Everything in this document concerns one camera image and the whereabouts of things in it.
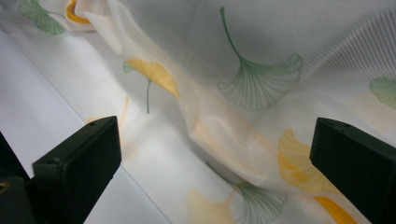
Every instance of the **sheer curtain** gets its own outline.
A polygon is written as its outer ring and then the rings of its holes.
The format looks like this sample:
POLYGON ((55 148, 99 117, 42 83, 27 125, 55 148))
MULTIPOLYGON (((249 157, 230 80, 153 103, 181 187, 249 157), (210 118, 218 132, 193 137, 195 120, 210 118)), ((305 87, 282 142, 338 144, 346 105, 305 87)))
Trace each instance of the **sheer curtain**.
POLYGON ((366 223, 317 117, 396 145, 393 1, 23 0, 0 27, 175 223, 366 223))

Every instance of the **ginkgo leaf print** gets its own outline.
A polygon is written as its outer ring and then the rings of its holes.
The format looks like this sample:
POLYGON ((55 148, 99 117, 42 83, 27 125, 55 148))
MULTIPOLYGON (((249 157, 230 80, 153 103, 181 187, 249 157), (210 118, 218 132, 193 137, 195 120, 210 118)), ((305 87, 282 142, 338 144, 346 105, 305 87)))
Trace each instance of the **ginkgo leaf print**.
POLYGON ((24 17, 32 20, 38 29, 46 33, 60 35, 64 32, 64 28, 49 16, 51 12, 41 7, 38 0, 23 0, 19 5, 19 11, 24 17))
POLYGON ((259 64, 244 58, 236 49, 224 15, 220 10, 224 30, 239 59, 239 71, 230 82, 219 82, 219 91, 229 100, 248 111, 258 111, 273 105, 300 79, 303 59, 293 54, 281 63, 259 64))
POLYGON ((148 79, 148 88, 146 92, 147 113, 149 113, 149 86, 151 81, 167 91, 170 91, 177 99, 180 97, 175 79, 169 75, 159 63, 148 63, 140 59, 132 59, 124 62, 122 68, 125 73, 135 69, 148 79))
POLYGON ((339 192, 309 160, 310 147, 286 130, 279 141, 279 170, 282 177, 291 185, 309 193, 339 192))
POLYGON ((396 80, 378 77, 371 81, 370 91, 380 102, 396 109, 396 80))
POLYGON ((230 210, 234 190, 224 202, 211 202, 201 195, 197 189, 192 189, 187 197, 189 216, 194 224, 221 223, 234 224, 230 210))
POLYGON ((358 222, 337 203, 326 197, 315 197, 338 224, 357 224, 358 222))
POLYGON ((269 223, 276 220, 288 195, 257 188, 249 183, 238 186, 244 198, 244 215, 240 223, 269 223))

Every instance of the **white fabric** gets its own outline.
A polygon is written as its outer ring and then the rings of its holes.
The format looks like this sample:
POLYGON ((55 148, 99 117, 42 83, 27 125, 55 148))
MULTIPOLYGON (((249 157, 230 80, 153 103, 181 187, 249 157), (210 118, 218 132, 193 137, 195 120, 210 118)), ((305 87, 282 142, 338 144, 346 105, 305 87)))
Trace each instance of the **white fabric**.
MULTIPOLYGON (((69 2, 63 3, 65 9, 69 2)), ((83 119, 120 116, 123 166, 172 222, 198 222, 202 204, 215 206, 202 198, 233 198, 235 186, 206 161, 240 176, 218 171, 235 183, 243 178, 269 189, 281 209, 268 222, 337 221, 314 196, 367 222, 336 189, 321 186, 325 179, 293 182, 294 172, 305 168, 290 170, 282 158, 300 155, 309 162, 304 150, 317 117, 339 119, 396 145, 392 1, 90 3, 78 3, 76 14, 97 33, 51 36, 18 13, 18 4, 1 14, 0 27, 83 119), (161 64, 177 82, 178 102, 136 70, 125 74, 123 62, 133 59, 161 64)), ((43 1, 42 7, 49 5, 43 1)), ((51 16, 70 31, 87 27, 51 16)), ((245 201, 240 189, 230 204, 219 205, 232 211, 232 218, 222 218, 246 221, 245 201)), ((212 215, 205 215, 208 223, 212 215)))

